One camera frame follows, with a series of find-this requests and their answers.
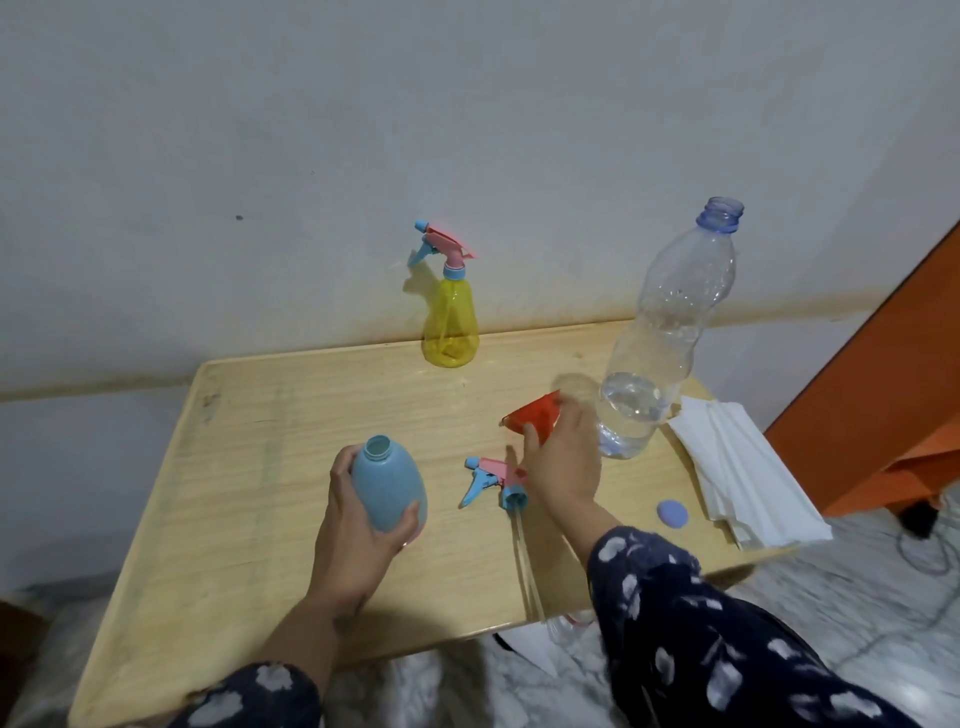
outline left hand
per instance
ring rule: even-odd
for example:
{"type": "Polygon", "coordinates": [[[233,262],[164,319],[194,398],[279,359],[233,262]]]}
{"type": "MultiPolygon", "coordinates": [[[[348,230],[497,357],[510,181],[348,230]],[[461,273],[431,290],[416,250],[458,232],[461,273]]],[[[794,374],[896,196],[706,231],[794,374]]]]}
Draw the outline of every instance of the left hand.
{"type": "Polygon", "coordinates": [[[346,628],[373,596],[390,563],[418,526],[420,503],[414,501],[390,533],[373,528],[350,477],[353,460],[362,447],[343,448],[330,468],[326,514],[317,535],[306,595],[307,600],[317,599],[332,606],[338,631],[342,631],[341,626],[346,628]]]}

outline plastic water bottle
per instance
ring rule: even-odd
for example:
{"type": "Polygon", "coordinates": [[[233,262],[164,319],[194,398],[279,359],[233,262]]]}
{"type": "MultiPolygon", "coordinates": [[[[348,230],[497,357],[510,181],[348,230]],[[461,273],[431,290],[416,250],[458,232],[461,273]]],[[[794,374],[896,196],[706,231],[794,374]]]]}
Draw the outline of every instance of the plastic water bottle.
{"type": "Polygon", "coordinates": [[[709,313],[733,286],[731,233],[742,214],[737,200],[711,197],[696,227],[647,270],[636,319],[617,339],[600,384],[600,450],[608,457],[638,455],[669,415],[709,313]]]}

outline right hand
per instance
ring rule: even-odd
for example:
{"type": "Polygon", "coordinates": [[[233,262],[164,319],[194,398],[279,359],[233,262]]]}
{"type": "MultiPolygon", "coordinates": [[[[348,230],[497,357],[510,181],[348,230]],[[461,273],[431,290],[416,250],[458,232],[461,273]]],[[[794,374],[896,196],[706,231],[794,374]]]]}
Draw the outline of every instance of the right hand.
{"type": "Polygon", "coordinates": [[[600,448],[596,412],[588,404],[561,395],[560,418],[540,444],[532,425],[523,426],[526,488],[556,519],[571,506],[592,503],[600,485],[600,448]]]}

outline spray nozzle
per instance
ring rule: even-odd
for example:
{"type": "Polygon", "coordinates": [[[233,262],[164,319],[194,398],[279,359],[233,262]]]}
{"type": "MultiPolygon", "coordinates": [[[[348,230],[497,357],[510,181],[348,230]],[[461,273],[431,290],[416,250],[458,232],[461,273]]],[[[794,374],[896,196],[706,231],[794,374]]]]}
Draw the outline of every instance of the spray nozzle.
{"type": "Polygon", "coordinates": [[[453,235],[439,231],[432,227],[425,220],[418,220],[414,227],[423,233],[420,249],[410,255],[407,260],[408,266],[417,265],[428,255],[442,253],[446,255],[446,264],[444,265],[444,277],[452,280],[460,280],[467,274],[467,268],[464,265],[465,260],[476,258],[470,248],[457,240],[453,235]]]}

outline hand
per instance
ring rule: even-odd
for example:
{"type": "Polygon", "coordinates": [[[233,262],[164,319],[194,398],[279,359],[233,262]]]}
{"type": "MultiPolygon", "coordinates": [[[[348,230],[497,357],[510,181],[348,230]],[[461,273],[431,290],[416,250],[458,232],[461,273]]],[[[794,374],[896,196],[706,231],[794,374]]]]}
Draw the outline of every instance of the hand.
{"type": "Polygon", "coordinates": [[[373,528],[367,509],[353,490],[350,468],[363,446],[337,453],[330,468],[330,490],[324,522],[317,535],[307,600],[332,606],[334,627],[345,631],[373,592],[387,568],[417,531],[420,503],[414,501],[390,533],[373,528]]]}
{"type": "Polygon", "coordinates": [[[527,489],[554,520],[571,506],[592,503],[600,485],[596,413],[571,397],[561,399],[560,418],[543,445],[532,425],[523,426],[520,466],[527,489]]]}

